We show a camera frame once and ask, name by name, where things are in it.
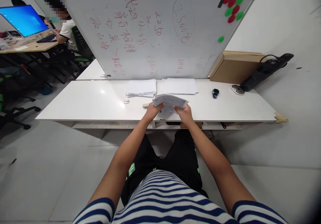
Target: keyboard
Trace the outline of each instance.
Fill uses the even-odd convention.
[[[57,42],[57,40],[53,40],[54,37],[56,37],[56,35],[52,34],[52,35],[49,35],[47,37],[44,37],[40,40],[37,41],[37,43],[42,43],[42,42]]]

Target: black shorts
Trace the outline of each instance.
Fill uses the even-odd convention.
[[[202,179],[199,173],[195,145],[188,130],[176,132],[175,141],[164,159],[155,154],[145,134],[121,193],[124,206],[127,205],[131,193],[153,170],[166,170],[174,173],[190,188],[208,198],[207,193],[202,190]]]

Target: blue screen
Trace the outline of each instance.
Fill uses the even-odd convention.
[[[24,37],[48,29],[30,5],[0,8],[0,14]]]

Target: white desk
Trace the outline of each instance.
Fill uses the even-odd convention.
[[[107,79],[106,77],[102,77],[105,72],[100,66],[97,59],[92,61],[92,63],[83,71],[77,78],[77,80],[102,80]]]
[[[127,80],[72,81],[37,116],[39,120],[58,121],[76,129],[134,128],[145,114],[142,105],[151,98],[133,97],[126,99]],[[245,126],[275,121],[275,110],[254,90],[244,95],[235,94],[231,84],[196,80],[199,93],[177,95],[189,101],[195,121],[204,122],[203,129],[223,130],[220,122],[237,122],[226,130],[241,130]],[[212,90],[220,90],[213,99]],[[161,80],[157,80],[157,94],[161,93]],[[173,113],[166,121],[180,121]],[[175,129],[179,125],[167,125],[158,116],[150,129]]]

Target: striped shirt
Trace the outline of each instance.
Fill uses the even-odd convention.
[[[230,216],[205,196],[189,188],[168,171],[149,173],[115,215],[111,199],[100,198],[86,206],[73,224],[84,223],[287,223],[271,208],[239,201]]]

